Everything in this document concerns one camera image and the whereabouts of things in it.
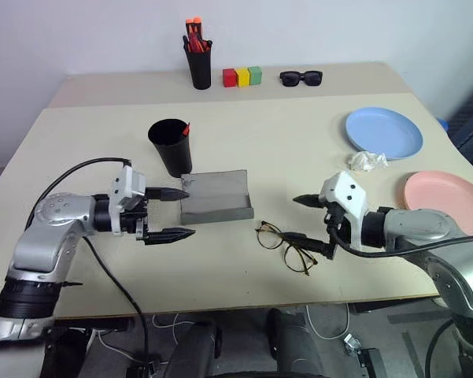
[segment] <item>plate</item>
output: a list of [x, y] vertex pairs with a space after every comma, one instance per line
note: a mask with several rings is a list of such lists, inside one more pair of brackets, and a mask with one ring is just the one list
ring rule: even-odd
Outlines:
[[440, 171], [415, 173], [404, 188], [408, 209], [433, 209], [448, 214], [467, 235], [473, 235], [473, 184]]
[[422, 133], [402, 114], [384, 108], [362, 108], [346, 118], [346, 134], [361, 151], [385, 154], [387, 160], [409, 158], [421, 150]]

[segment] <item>white cable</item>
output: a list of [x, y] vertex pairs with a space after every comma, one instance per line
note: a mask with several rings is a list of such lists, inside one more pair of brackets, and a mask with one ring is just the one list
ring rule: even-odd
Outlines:
[[175, 336], [175, 325], [176, 325], [176, 319], [179, 317], [179, 314], [175, 315], [175, 318], [173, 319], [173, 324], [172, 324], [172, 334], [173, 334], [173, 341], [175, 341], [175, 345], [179, 345], [179, 342], [176, 341], [176, 336]]
[[306, 317], [308, 318], [309, 326], [311, 327], [313, 333], [315, 333], [315, 335], [317, 335], [318, 337], [320, 337], [323, 340], [336, 340], [336, 339], [339, 339], [345, 333], [347, 333], [348, 328], [349, 328], [349, 307], [348, 307], [348, 303], [346, 303], [346, 326], [345, 326], [345, 329], [343, 329], [341, 333], [339, 333], [335, 336], [324, 336], [324, 335], [321, 335], [320, 333], [318, 333], [318, 331], [313, 326], [312, 318], [309, 315], [309, 305], [306, 305]]
[[[175, 323], [175, 326], [177, 325], [182, 325], [182, 324], [194, 324], [193, 321], [179, 321], [178, 323]], [[153, 315], [152, 316], [152, 325], [155, 327], [155, 328], [171, 328], [173, 327], [173, 324], [166, 324], [166, 325], [160, 325], [160, 324], [157, 324], [156, 323], [156, 315]]]
[[177, 313], [175, 315], [175, 319], [173, 319], [173, 323], [171, 324], [166, 324], [166, 325], [160, 325], [160, 324], [156, 324], [156, 315], [153, 315], [152, 316], [152, 325], [155, 327], [155, 328], [171, 328], [172, 329], [172, 334], [173, 334], [173, 341], [175, 341], [175, 345], [179, 345], [179, 342], [178, 340], [176, 339], [176, 334], [175, 334], [175, 327], [177, 325], [182, 325], [182, 324], [194, 324], [193, 321], [179, 321], [177, 323], [177, 319], [179, 318], [179, 313]]
[[96, 329], [93, 329], [91, 331], [91, 336], [90, 336], [89, 340], [87, 341], [87, 345], [86, 345], [86, 354], [89, 353], [89, 349], [91, 348], [91, 345], [93, 345], [94, 338], [96, 337], [97, 332], [98, 331]]
[[134, 362], [138, 362], [139, 364], [142, 364], [143, 361], [140, 361], [140, 360], [137, 360], [136, 358], [133, 358], [132, 356], [130, 356], [129, 354], [127, 354], [126, 352], [123, 352], [122, 350], [119, 350], [117, 348], [114, 348], [113, 346], [110, 346], [109, 344], [106, 344], [103, 339], [102, 339], [102, 334], [101, 332], [97, 332], [98, 333], [98, 339], [100, 340], [100, 343], [107, 349], [110, 349], [110, 350], [113, 350], [114, 352], [117, 352], [118, 354], [122, 354], [123, 356], [125, 356], [126, 358], [134, 361]]

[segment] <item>sunglasses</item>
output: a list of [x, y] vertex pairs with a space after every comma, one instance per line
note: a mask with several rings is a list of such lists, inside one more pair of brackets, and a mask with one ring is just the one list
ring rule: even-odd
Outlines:
[[322, 83], [321, 71], [306, 71], [300, 73], [297, 71], [285, 71], [280, 73], [280, 79], [285, 87], [295, 87], [301, 80], [310, 87], [317, 87]]

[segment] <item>white table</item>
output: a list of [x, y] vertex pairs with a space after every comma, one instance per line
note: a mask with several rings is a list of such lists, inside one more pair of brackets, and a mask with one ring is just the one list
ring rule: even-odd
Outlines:
[[[404, 183], [416, 171], [444, 170], [473, 183], [473, 167], [387, 66], [317, 68], [324, 71], [324, 84], [317, 88], [302, 83], [281, 87], [276, 80], [280, 69], [264, 69], [260, 87], [222, 88], [214, 75], [212, 88], [202, 92], [191, 88], [185, 73], [68, 80], [0, 178], [0, 290], [30, 208], [67, 168], [90, 158], [125, 157], [146, 175], [148, 185], [180, 187], [146, 137], [156, 120], [178, 117], [191, 124], [193, 172], [248, 170], [255, 219], [190, 226], [197, 231], [194, 236], [164, 246], [144, 246], [133, 235], [93, 237], [102, 258], [145, 312], [436, 295], [428, 276], [400, 258], [369, 260], [338, 250], [333, 261], [320, 258], [307, 277], [291, 272], [279, 251], [257, 243], [254, 228], [261, 220], [327, 240], [324, 210], [300, 206], [292, 198], [318, 192], [326, 178], [346, 169], [346, 158], [355, 150], [343, 133], [344, 120], [363, 106], [404, 114], [424, 139], [415, 157], [353, 174], [372, 209], [403, 207]], [[119, 169], [117, 163], [87, 167], [57, 191], [107, 192]], [[153, 204], [151, 210], [157, 227], [179, 225], [178, 202]], [[80, 243], [77, 250], [69, 279], [84, 285], [62, 291], [56, 315], [133, 313], [86, 245]]]

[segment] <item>wire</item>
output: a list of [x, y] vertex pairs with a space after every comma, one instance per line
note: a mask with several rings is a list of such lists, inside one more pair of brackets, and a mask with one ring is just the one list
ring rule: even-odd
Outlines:
[[175, 335], [175, 325], [176, 325], [176, 320], [179, 317], [179, 314], [175, 315], [175, 318], [173, 319], [173, 324], [172, 324], [172, 334], [173, 334], [173, 341], [175, 341], [175, 345], [179, 345], [179, 342], [176, 339]]
[[96, 329], [93, 329], [91, 331], [91, 336], [90, 336], [89, 340], [87, 340], [86, 354], [89, 353], [89, 349], [91, 348], [91, 345], [93, 345], [94, 338], [96, 337], [96, 332], [98, 332]]
[[395, 250], [392, 252], [363, 252], [361, 250], [355, 250], [348, 243], [345, 243], [338, 234], [338, 231], [335, 228], [328, 228], [327, 232], [330, 236], [333, 237], [335, 242], [339, 244], [339, 246], [354, 254], [359, 256], [360, 258], [391, 258], [393, 256], [405, 256], [406, 254], [415, 254], [418, 252], [423, 252], [425, 250], [435, 250], [437, 248], [442, 248], [444, 246], [453, 246], [455, 244], [462, 244], [462, 243], [473, 243], [473, 236], [465, 236], [463, 238], [455, 238], [455, 239], [448, 239], [442, 240], [440, 242], [434, 242], [425, 244], [423, 246], [414, 246], [411, 248], [404, 248], [403, 250]]
[[425, 378], [431, 378], [431, 362], [432, 362], [432, 354], [434, 353], [435, 346], [438, 343], [439, 337], [441, 337], [442, 333], [451, 325], [453, 324], [453, 319], [446, 321], [432, 336], [431, 343], [428, 344], [427, 349], [427, 356], [425, 357]]
[[162, 324], [157, 324], [157, 323], [156, 323], [156, 315], [153, 315], [153, 316], [152, 316], [152, 325], [153, 325], [155, 328], [171, 328], [171, 329], [172, 329], [173, 341], [175, 341], [175, 345], [179, 345], [179, 342], [178, 342], [178, 340], [176, 339], [175, 327], [176, 327], [177, 325], [182, 325], [182, 324], [194, 324], [193, 321], [180, 321], [180, 322], [177, 323], [176, 320], [178, 319], [178, 317], [179, 317], [179, 314], [177, 313], [177, 314], [175, 315], [175, 319], [173, 319], [173, 323], [162, 325]]
[[[155, 327], [155, 328], [171, 328], [173, 327], [173, 324], [158, 324], [156, 323], [156, 316], [157, 315], [153, 315], [152, 316], [152, 325]], [[175, 326], [177, 325], [182, 325], [182, 324], [194, 324], [193, 321], [179, 321], [178, 323], [175, 323]]]
[[103, 341], [102, 334], [98, 331], [96, 331], [96, 332], [98, 333], [98, 340], [100, 340], [100, 344], [103, 345], [105, 348], [113, 350], [114, 352], [117, 352], [118, 354], [122, 354], [123, 356], [125, 356], [129, 360], [132, 360], [134, 362], [138, 362], [139, 364], [144, 364], [145, 365], [145, 362], [137, 360], [136, 358], [133, 358], [126, 350], [122, 350], [120, 348], [117, 348], [115, 346], [107, 344], [105, 341]]
[[83, 168], [87, 165], [91, 165], [91, 164], [95, 164], [95, 163], [101, 163], [103, 161], [117, 161], [117, 162], [123, 163], [124, 165], [131, 165], [131, 160], [124, 159], [122, 157], [98, 157], [96, 159], [91, 159], [91, 160], [88, 160], [88, 161], [84, 161], [84, 162], [82, 162], [78, 165], [75, 165], [75, 166], [71, 167], [68, 171], [66, 171], [61, 176], [59, 176], [55, 181], [53, 181], [53, 183], [51, 185], [49, 185], [49, 187], [47, 187], [47, 189], [40, 195], [39, 199], [37, 199], [37, 202], [35, 202], [35, 204], [33, 205], [33, 208], [31, 209], [30, 215], [28, 216], [28, 220], [26, 221], [26, 226], [24, 227], [24, 229], [26, 230], [28, 227], [31, 226], [31, 223], [33, 221], [33, 217], [35, 215], [35, 207], [37, 207], [37, 205], [40, 203], [40, 201], [42, 201], [45, 197], [47, 197], [47, 195], [61, 181], [66, 179], [68, 176], [70, 176], [75, 171], [77, 171], [77, 170], [79, 170], [79, 169], [81, 169], [81, 168]]
[[147, 322], [145, 315], [142, 312], [142, 309], [140, 309], [140, 306], [138, 303], [131, 297], [129, 292], [124, 288], [123, 285], [120, 284], [120, 282], [117, 280], [117, 278], [110, 272], [109, 268], [105, 265], [103, 260], [99, 257], [98, 253], [96, 252], [96, 249], [94, 248], [93, 244], [91, 241], [84, 236], [83, 239], [89, 246], [91, 252], [94, 255], [94, 258], [98, 262], [98, 264], [102, 267], [103, 271], [106, 273], [106, 275], [115, 283], [115, 285], [119, 288], [119, 290], [124, 294], [124, 296], [127, 298], [127, 300], [131, 303], [133, 308], [135, 308], [137, 314], [139, 315], [140, 321], [142, 322], [142, 327], [143, 327], [143, 354], [145, 361], [143, 362], [144, 366], [149, 366], [149, 332], [147, 328]]
[[345, 303], [345, 304], [346, 304], [346, 325], [345, 325], [345, 329], [343, 329], [340, 333], [338, 333], [337, 335], [334, 335], [334, 336], [324, 336], [324, 335], [321, 335], [320, 333], [318, 333], [315, 326], [313, 326], [312, 318], [309, 315], [309, 305], [306, 305], [306, 317], [308, 318], [308, 323], [309, 323], [309, 326], [312, 328], [313, 333], [315, 333], [315, 335], [317, 335], [318, 337], [320, 337], [323, 340], [336, 340], [336, 339], [339, 339], [340, 337], [342, 337], [345, 333], [347, 333], [348, 328], [349, 328], [349, 307], [348, 307], [348, 303]]

